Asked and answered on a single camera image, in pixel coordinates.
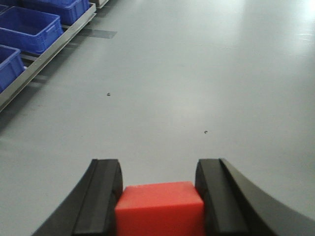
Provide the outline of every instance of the red block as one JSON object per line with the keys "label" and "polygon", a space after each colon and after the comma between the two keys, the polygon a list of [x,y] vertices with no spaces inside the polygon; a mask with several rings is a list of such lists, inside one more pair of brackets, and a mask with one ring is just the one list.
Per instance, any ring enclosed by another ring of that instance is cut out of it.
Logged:
{"label": "red block", "polygon": [[191,182],[129,186],[115,213],[117,236],[205,236],[204,203]]}

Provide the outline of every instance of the storage bin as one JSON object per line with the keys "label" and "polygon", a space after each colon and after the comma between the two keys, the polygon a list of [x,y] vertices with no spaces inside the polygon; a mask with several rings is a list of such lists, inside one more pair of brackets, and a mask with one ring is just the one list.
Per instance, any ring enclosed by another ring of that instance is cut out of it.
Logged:
{"label": "storage bin", "polygon": [[3,11],[7,10],[8,8],[9,8],[8,6],[0,5],[0,14],[1,14]]}
{"label": "storage bin", "polygon": [[52,4],[56,6],[67,7],[75,2],[75,0],[32,0],[32,2]]}
{"label": "storage bin", "polygon": [[20,52],[17,48],[0,45],[0,93],[24,71]]}
{"label": "storage bin", "polygon": [[7,6],[20,6],[21,0],[0,0],[0,4]]}
{"label": "storage bin", "polygon": [[59,15],[61,23],[64,25],[72,25],[89,9],[88,0],[76,0],[68,6],[56,6],[54,4],[38,2],[38,0],[23,0],[23,3],[27,8]]}
{"label": "storage bin", "polygon": [[11,7],[0,15],[0,44],[41,54],[63,33],[60,16]]}

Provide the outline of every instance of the floor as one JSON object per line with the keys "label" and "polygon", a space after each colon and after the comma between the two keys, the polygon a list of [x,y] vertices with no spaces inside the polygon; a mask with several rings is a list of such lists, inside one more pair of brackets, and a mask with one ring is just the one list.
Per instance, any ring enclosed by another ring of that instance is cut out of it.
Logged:
{"label": "floor", "polygon": [[111,0],[0,114],[0,235],[31,235],[92,158],[125,186],[226,158],[315,219],[315,1]]}

